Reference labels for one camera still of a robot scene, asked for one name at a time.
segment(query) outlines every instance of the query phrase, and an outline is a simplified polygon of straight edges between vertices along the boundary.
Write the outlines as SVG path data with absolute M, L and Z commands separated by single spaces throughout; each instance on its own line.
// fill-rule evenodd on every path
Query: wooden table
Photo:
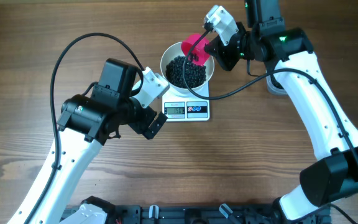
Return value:
M 202 19 L 214 4 L 246 22 L 241 0 L 0 4 L 0 223 L 21 204 L 52 144 L 50 76 L 68 43 L 89 32 L 116 35 L 159 72 L 165 49 L 203 32 Z M 287 28 L 299 26 L 308 34 L 327 82 L 358 128 L 358 1 L 280 4 Z M 69 51 L 56 80 L 57 115 L 64 100 L 99 80 L 109 57 L 135 63 L 102 37 Z M 252 62 L 252 73 L 263 72 L 261 63 Z M 245 62 L 232 72 L 216 66 L 210 95 L 251 79 Z M 160 110 L 161 101 L 152 107 Z M 290 99 L 271 95 L 265 81 L 211 102 L 208 122 L 166 123 L 152 141 L 127 126 L 121 134 L 90 164 L 70 205 L 90 195 L 126 205 L 270 203 L 296 187 L 300 171 L 315 162 Z M 339 204 L 358 221 L 358 194 Z M 345 222 L 336 212 L 333 218 Z

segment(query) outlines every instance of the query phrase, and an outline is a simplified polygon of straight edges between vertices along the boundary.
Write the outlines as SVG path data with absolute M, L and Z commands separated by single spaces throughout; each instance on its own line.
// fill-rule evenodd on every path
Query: bowl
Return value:
M 175 57 L 177 56 L 186 56 L 182 51 L 181 51 L 181 42 L 178 42 L 178 43 L 175 43 L 173 44 L 171 47 L 169 47 L 165 52 L 164 54 L 162 55 L 162 58 L 161 58 L 161 62 L 160 62 L 160 68 L 161 68 L 161 74 L 167 78 L 166 74 L 165 74 L 165 71 L 167 69 L 167 65 L 173 60 L 175 59 Z M 196 87 L 196 88 L 193 88 L 192 90 L 194 91 L 198 91 L 200 89 L 202 89 L 202 87 L 208 83 L 208 81 L 211 79 L 212 77 L 212 74 L 214 73 L 214 68 L 215 68 L 215 64 L 214 64 L 214 59 L 212 58 L 212 56 L 210 56 L 207 61 L 205 62 L 205 75 L 206 75 L 206 80 L 205 82 Z M 187 88 L 179 88 L 177 86 L 175 86 L 174 84 L 172 83 L 169 83 L 170 85 L 170 88 L 173 88 L 175 89 L 176 91 L 178 91 L 179 93 L 182 93 L 182 94 L 187 94 L 189 93 L 190 91 L 187 89 Z

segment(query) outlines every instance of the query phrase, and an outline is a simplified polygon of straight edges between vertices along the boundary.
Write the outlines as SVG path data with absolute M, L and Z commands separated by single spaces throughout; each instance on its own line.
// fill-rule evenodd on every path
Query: digital scale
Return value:
M 209 96 L 208 83 L 196 91 L 201 96 Z M 162 111 L 167 121 L 207 121 L 209 120 L 209 100 L 203 100 L 190 92 L 180 93 L 171 88 L 162 96 Z

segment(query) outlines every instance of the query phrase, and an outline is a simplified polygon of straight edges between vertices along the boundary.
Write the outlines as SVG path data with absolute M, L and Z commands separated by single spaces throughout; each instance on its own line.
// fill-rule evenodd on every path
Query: pink cup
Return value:
M 191 34 L 186 40 L 181 43 L 181 51 L 187 55 L 191 46 L 201 37 L 201 34 Z M 193 63 L 196 65 L 204 65 L 204 63 L 209 59 L 209 54 L 205 53 L 204 46 L 208 44 L 209 41 L 206 38 L 203 38 L 197 46 L 192 51 L 193 54 L 196 54 L 198 61 L 193 59 Z

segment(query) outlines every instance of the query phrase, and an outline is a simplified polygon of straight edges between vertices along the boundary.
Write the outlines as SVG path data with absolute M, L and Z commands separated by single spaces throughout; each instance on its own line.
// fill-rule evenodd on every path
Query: kitchen scale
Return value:
M 209 96 L 208 83 L 196 90 L 201 96 Z M 192 93 L 180 93 L 171 88 L 162 96 L 162 111 L 167 121 L 209 120 L 209 100 L 203 100 Z

